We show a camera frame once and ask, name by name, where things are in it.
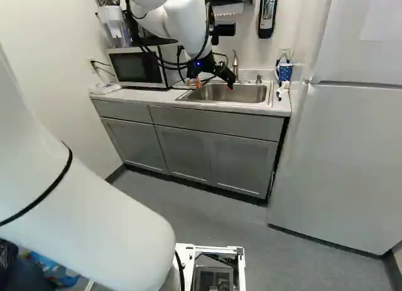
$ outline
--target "refrigerator door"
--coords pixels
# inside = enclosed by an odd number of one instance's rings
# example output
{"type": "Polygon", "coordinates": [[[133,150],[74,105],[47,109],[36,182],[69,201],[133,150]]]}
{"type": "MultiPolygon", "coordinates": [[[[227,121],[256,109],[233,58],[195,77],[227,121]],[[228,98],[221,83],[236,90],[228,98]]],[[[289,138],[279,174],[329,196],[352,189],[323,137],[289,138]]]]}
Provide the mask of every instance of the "refrigerator door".
{"type": "Polygon", "coordinates": [[[402,239],[402,88],[309,85],[268,223],[377,255],[402,239]]]}
{"type": "Polygon", "coordinates": [[[402,85],[402,36],[382,35],[386,32],[379,28],[386,24],[390,28],[401,26],[402,9],[387,8],[390,1],[332,0],[312,82],[402,85]]]}

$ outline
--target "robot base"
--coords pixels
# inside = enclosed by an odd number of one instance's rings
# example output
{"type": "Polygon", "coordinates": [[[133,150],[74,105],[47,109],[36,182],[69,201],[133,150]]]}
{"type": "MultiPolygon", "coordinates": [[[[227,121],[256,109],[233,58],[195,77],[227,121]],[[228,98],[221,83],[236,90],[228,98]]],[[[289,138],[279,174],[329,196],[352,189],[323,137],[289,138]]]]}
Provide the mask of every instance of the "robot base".
{"type": "MultiPolygon", "coordinates": [[[[184,267],[185,291],[246,291],[246,258],[242,247],[211,247],[176,244],[184,267]]],[[[89,282],[85,291],[95,286],[89,282]]],[[[176,259],[159,291],[180,291],[180,275],[176,259]]]]}

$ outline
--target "stainless steel sink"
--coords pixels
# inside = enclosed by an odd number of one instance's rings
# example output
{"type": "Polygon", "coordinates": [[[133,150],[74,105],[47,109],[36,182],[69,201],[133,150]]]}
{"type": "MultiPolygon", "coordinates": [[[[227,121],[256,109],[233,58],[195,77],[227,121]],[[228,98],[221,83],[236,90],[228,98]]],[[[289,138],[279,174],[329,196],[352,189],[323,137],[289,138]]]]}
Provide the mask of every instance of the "stainless steel sink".
{"type": "Polygon", "coordinates": [[[178,98],[179,101],[222,101],[257,104],[265,101],[268,88],[265,85],[234,84],[233,90],[225,83],[208,83],[189,91],[178,98]]]}

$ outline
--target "white refrigerator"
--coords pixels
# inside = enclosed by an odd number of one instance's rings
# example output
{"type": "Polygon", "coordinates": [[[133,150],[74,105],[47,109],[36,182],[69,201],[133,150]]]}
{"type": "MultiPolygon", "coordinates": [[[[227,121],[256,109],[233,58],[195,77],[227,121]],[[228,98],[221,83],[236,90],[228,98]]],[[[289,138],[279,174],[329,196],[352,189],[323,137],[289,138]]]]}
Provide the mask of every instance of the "white refrigerator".
{"type": "Polygon", "coordinates": [[[400,1],[303,0],[269,224],[377,255],[402,240],[400,1]]]}

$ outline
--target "microwave display window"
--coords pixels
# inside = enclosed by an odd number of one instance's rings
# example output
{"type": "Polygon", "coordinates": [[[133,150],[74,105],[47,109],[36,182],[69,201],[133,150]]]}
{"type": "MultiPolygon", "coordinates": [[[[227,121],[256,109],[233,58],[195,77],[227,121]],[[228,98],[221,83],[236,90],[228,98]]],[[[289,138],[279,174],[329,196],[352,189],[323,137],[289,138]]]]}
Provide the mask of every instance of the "microwave display window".
{"type": "Polygon", "coordinates": [[[158,62],[148,52],[113,53],[109,56],[120,82],[163,82],[158,62]]]}

